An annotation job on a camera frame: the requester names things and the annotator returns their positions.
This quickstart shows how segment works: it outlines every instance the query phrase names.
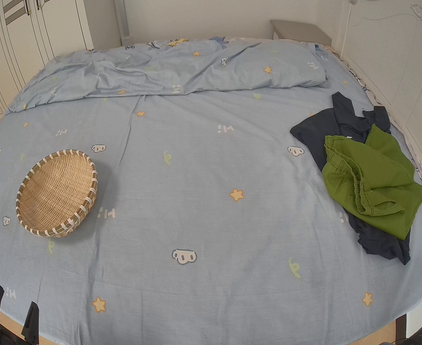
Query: white wardrobe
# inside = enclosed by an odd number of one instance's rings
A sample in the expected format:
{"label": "white wardrobe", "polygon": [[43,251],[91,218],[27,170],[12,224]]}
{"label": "white wardrobe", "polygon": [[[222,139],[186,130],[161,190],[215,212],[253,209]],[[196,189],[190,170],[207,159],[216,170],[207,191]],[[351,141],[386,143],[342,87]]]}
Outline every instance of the white wardrobe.
{"label": "white wardrobe", "polygon": [[0,119],[54,57],[120,44],[113,0],[0,0]]}

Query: white headboard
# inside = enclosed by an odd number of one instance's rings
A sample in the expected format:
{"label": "white headboard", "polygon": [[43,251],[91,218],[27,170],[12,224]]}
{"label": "white headboard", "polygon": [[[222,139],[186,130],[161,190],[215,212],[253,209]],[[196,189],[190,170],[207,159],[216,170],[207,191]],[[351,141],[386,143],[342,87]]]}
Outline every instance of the white headboard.
{"label": "white headboard", "polygon": [[422,166],[422,0],[343,0],[333,43]]}

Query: green pants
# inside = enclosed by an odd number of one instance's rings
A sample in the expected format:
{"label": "green pants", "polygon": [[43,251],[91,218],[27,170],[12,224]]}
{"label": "green pants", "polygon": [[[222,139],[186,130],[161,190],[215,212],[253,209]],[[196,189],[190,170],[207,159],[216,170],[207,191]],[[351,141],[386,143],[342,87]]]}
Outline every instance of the green pants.
{"label": "green pants", "polygon": [[399,239],[409,233],[422,186],[398,141],[372,125],[366,143],[326,136],[323,178],[329,195],[369,225]]}

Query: bamboo basket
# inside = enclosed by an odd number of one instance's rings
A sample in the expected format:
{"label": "bamboo basket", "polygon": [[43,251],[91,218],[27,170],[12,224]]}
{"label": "bamboo basket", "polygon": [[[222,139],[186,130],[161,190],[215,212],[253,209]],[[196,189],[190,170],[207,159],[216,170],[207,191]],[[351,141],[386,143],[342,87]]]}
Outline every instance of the bamboo basket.
{"label": "bamboo basket", "polygon": [[16,199],[21,225],[38,236],[63,237],[76,229],[93,207],[97,171],[91,158],[65,149],[37,162]]}

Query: wooden floor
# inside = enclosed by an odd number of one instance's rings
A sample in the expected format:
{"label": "wooden floor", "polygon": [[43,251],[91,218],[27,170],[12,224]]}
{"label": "wooden floor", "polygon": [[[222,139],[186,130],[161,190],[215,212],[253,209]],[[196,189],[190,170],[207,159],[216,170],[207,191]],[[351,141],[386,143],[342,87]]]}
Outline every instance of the wooden floor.
{"label": "wooden floor", "polygon": [[[24,308],[24,319],[26,319],[28,308]],[[15,334],[20,335],[23,325],[18,324],[14,320],[8,318],[4,314],[0,314],[0,323],[13,331]],[[383,327],[380,331],[377,331],[363,339],[353,342],[352,345],[379,345],[382,342],[393,342],[396,338],[396,325],[391,323],[386,327]],[[54,345],[53,342],[40,337],[40,345]]]}

